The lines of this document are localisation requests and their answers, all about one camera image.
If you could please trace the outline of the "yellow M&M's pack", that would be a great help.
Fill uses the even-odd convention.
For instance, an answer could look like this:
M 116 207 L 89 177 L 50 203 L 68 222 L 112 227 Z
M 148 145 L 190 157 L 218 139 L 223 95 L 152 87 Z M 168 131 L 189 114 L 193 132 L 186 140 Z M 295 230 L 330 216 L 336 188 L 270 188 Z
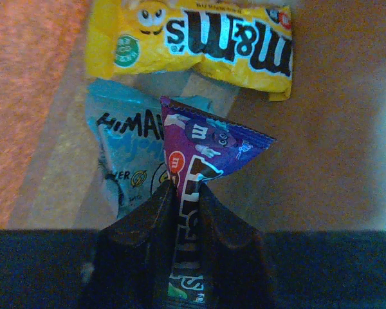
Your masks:
M 288 6 L 95 1 L 87 24 L 86 71 L 110 79 L 193 69 L 282 101 L 291 95 L 291 34 Z

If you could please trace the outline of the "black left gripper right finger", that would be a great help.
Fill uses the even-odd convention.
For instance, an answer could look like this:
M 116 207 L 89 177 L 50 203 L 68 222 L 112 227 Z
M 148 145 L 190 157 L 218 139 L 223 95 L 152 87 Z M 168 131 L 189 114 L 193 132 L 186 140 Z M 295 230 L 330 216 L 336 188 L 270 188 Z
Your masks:
M 199 189 L 199 243 L 209 308 L 276 308 L 276 280 L 263 236 Z

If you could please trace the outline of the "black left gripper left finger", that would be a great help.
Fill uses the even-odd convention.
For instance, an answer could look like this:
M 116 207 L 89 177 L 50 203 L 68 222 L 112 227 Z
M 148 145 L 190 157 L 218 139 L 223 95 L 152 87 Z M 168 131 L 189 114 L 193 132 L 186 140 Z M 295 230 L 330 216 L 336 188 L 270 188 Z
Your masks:
M 176 190 L 167 180 L 101 230 L 80 307 L 166 308 L 176 215 Z

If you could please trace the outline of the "light blue snack packet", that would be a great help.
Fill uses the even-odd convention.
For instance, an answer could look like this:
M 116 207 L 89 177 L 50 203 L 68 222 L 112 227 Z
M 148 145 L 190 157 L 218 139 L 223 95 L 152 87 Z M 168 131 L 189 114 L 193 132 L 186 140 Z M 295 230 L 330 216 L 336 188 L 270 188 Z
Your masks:
M 160 100 L 111 80 L 87 87 L 85 116 L 98 142 L 102 188 L 117 219 L 168 178 Z

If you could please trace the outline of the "red brown paper bag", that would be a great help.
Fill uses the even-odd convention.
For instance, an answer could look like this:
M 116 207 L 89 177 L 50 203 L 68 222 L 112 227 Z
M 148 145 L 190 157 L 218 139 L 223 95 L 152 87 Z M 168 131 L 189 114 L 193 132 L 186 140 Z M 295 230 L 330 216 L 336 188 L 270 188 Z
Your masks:
M 193 71 L 121 75 L 150 95 L 202 95 L 276 138 L 210 183 L 265 231 L 386 230 L 386 1 L 290 1 L 291 97 Z M 98 146 L 84 117 L 90 1 L 0 1 L 0 229 L 101 229 Z

